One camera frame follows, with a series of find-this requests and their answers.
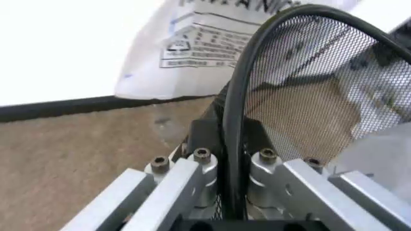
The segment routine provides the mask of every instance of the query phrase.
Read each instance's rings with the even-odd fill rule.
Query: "mesh screen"
[[[283,160],[327,163],[355,139],[409,121],[411,66],[339,21],[298,16],[264,40],[244,114],[261,121]]]

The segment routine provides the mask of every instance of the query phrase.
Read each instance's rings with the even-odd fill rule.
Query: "concrete floor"
[[[334,80],[248,99],[258,106],[247,116],[263,122],[283,159],[287,140],[293,158],[328,162],[359,120]],[[168,155],[212,100],[0,124],[0,230],[58,230],[126,168]]]
[[[126,168],[168,155],[211,101],[0,124],[0,230],[59,230]]]

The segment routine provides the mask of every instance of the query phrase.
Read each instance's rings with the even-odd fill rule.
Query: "gray floor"
[[[211,101],[0,124],[0,230],[60,229],[126,168],[168,155]]]

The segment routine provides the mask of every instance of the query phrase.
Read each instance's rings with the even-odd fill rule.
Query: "white paper bag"
[[[253,33],[273,14],[304,3],[344,9],[353,2],[357,0],[164,0],[136,36],[116,96],[217,94]]]

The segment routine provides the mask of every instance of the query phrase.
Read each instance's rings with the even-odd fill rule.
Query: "hex socket screw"
[[[211,161],[211,152],[208,148],[197,148],[194,150],[194,161],[206,165]]]
[[[165,156],[156,156],[150,165],[154,173],[165,173],[170,169],[170,162]]]
[[[312,169],[314,169],[318,173],[322,173],[323,165],[319,159],[309,156],[304,158],[304,162],[306,162]]]
[[[276,151],[272,150],[271,148],[263,148],[259,152],[259,157],[262,162],[265,164],[274,164],[278,154]]]

